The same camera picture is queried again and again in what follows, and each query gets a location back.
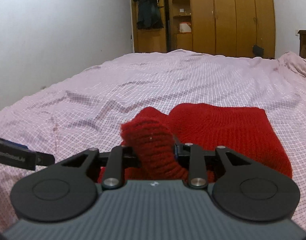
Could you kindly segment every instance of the gray ribbed surface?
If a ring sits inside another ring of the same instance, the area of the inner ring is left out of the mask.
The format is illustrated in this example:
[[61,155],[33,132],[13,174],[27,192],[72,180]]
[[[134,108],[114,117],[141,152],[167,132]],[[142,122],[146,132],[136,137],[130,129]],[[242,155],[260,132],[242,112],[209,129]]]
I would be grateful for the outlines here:
[[128,181],[119,190],[105,191],[95,206],[79,218],[58,224],[20,221],[4,233],[10,240],[151,240],[151,239],[282,239],[306,235],[290,220],[248,224],[225,215],[206,192],[191,190],[182,181]]

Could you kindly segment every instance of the dark green garment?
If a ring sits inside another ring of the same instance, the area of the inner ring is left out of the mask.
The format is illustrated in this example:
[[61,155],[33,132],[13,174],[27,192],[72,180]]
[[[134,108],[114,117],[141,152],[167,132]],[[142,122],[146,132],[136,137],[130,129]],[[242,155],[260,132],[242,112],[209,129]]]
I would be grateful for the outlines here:
[[157,0],[133,0],[139,2],[139,16],[137,28],[141,29],[160,29],[163,22],[160,17],[160,9]]

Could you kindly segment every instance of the red knitted fabric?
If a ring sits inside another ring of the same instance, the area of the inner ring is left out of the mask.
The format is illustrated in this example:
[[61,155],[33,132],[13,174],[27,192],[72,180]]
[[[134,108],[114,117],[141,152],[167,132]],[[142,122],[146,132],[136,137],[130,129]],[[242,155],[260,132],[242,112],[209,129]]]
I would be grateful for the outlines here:
[[[133,147],[142,168],[128,168],[125,179],[187,179],[188,171],[174,159],[175,135],[181,143],[205,150],[225,145],[288,177],[290,161],[265,111],[255,107],[217,107],[180,104],[169,115],[147,107],[121,126],[122,145]],[[98,182],[101,182],[102,169]],[[208,171],[209,182],[214,174]]]

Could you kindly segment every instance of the bedsheet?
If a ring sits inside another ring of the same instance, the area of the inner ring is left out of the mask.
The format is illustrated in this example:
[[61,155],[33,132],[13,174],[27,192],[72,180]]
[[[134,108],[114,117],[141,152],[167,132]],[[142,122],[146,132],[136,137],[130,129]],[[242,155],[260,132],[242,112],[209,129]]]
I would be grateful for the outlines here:
[[[185,50],[124,55],[4,108],[0,137],[58,162],[89,147],[110,151],[122,141],[120,124],[147,106],[168,114],[185,102],[266,111],[301,192],[293,220],[306,230],[306,79],[278,60]],[[31,173],[0,164],[0,231],[17,221],[12,186]]]

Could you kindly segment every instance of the black circular pad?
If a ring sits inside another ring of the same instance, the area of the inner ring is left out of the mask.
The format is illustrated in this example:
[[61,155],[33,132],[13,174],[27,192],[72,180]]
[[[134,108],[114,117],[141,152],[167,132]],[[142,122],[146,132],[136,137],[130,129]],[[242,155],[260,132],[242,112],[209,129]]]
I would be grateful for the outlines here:
[[278,191],[274,182],[267,179],[247,179],[240,184],[241,192],[248,198],[265,200],[269,199]]
[[20,218],[59,222],[77,217],[97,198],[94,182],[72,168],[32,174],[19,180],[10,198]]
[[47,179],[39,182],[33,188],[35,196],[42,200],[58,200],[64,198],[70,191],[70,185],[59,179]]
[[212,195],[225,212],[252,222],[291,218],[300,199],[297,185],[287,176],[269,168],[252,171],[247,166],[219,178]]

